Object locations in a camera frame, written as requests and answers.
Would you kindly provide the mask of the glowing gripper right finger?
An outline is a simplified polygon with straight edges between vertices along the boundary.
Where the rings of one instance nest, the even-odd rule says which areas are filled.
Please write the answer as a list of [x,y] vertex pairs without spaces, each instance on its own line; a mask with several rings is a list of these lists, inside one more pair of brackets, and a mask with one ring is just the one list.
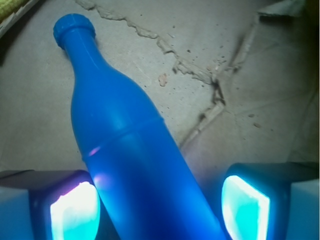
[[222,184],[221,209],[232,240],[318,240],[319,164],[235,163]]

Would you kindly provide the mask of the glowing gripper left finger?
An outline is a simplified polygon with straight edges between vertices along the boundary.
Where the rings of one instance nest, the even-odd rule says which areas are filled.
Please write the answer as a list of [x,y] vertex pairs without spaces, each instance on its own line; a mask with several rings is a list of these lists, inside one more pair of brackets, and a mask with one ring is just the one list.
[[94,240],[101,204],[85,170],[0,173],[2,240]]

